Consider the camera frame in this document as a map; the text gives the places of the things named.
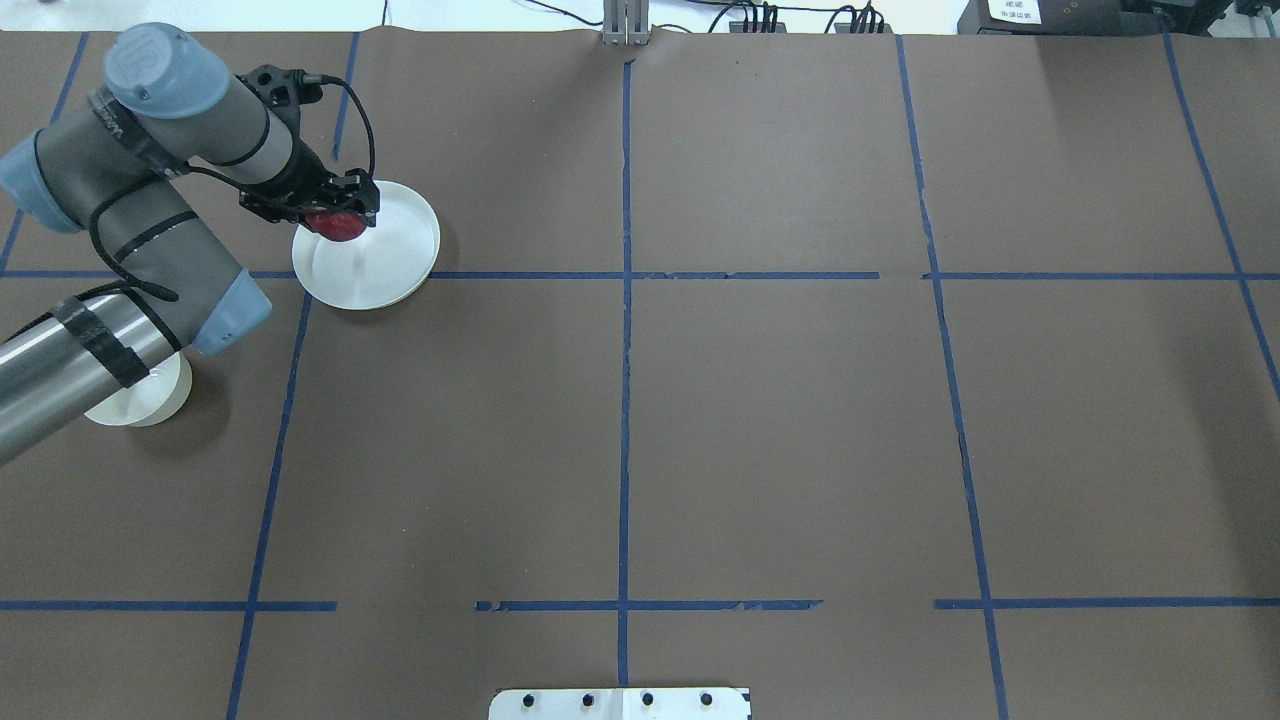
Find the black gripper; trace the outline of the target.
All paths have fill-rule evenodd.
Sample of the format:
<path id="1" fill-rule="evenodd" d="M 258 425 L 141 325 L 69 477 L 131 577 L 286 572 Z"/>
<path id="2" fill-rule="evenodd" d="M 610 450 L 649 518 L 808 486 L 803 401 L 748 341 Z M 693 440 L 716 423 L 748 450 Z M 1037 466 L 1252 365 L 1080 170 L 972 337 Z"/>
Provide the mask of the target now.
<path id="1" fill-rule="evenodd" d="M 310 146 L 297 142 L 280 173 L 239 188 L 239 205 L 269 223 L 296 225 L 312 213 L 348 211 L 360 214 L 371 229 L 378 225 L 380 190 L 367 169 L 335 173 Z"/>

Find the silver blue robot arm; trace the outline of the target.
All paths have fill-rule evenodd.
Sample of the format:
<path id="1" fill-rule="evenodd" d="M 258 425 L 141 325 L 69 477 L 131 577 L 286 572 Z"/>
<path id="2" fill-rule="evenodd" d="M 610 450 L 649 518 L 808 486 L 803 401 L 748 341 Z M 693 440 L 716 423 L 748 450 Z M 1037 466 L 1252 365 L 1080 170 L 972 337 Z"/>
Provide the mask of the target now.
<path id="1" fill-rule="evenodd" d="M 375 227 L 371 167 L 335 173 L 302 140 L 300 109 L 334 76 L 262 65 L 238 76 L 175 26 L 123 31 L 83 108 L 3 158 L 3 191 L 46 228 L 84 232 L 111 273 L 3 343 L 3 460 L 195 348 L 216 355 L 273 304 L 174 187 L 206 176 L 269 223 L 328 240 Z"/>

